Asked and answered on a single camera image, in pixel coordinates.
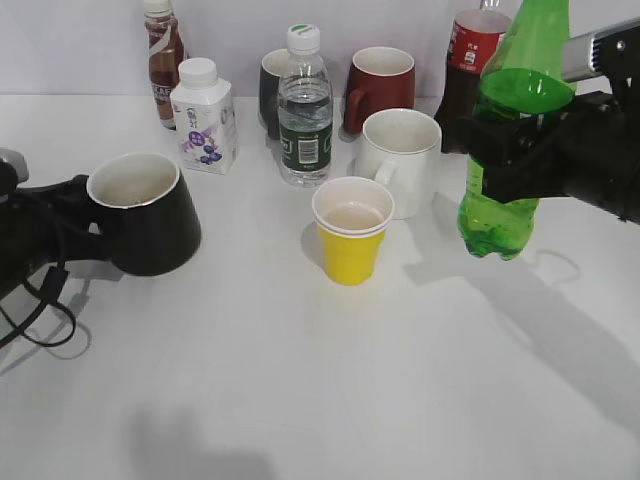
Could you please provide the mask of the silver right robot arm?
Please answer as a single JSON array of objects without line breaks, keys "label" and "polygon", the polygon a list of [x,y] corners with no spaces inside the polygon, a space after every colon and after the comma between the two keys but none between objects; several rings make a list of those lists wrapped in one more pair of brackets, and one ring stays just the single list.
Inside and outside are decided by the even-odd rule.
[{"label": "silver right robot arm", "polygon": [[563,79],[600,76],[611,93],[579,95],[544,126],[457,119],[460,143],[484,170],[484,195],[501,203],[569,196],[639,221],[638,19],[567,41]]}]

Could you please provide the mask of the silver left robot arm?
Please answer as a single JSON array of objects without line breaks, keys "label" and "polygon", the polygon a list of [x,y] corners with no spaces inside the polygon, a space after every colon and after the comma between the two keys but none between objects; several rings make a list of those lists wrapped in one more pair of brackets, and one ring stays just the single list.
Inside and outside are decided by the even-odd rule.
[{"label": "silver left robot arm", "polygon": [[1,150],[1,296],[48,263],[102,260],[112,248],[100,231],[98,207],[87,193],[88,177],[41,187],[24,187],[29,178],[24,156]]}]

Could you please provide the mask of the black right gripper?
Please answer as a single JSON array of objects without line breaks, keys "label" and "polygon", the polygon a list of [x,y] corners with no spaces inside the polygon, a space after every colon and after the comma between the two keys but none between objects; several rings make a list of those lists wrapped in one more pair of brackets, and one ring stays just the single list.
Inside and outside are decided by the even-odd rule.
[{"label": "black right gripper", "polygon": [[572,197],[623,222],[639,221],[639,79],[612,93],[577,95],[554,118],[540,172],[542,134],[526,117],[507,122],[458,117],[459,144],[483,169],[481,193],[499,203]]}]

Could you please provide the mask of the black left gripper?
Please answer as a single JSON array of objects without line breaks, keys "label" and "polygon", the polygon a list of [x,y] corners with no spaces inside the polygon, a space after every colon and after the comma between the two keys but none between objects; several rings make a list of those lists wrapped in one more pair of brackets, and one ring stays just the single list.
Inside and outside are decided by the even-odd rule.
[{"label": "black left gripper", "polygon": [[15,193],[1,204],[2,299],[46,263],[62,265],[71,261],[109,261],[112,258],[113,249],[104,235],[64,232],[57,236],[54,233],[46,204],[68,220],[93,219],[87,181],[88,176],[80,174],[61,183],[25,188],[24,192]]}]

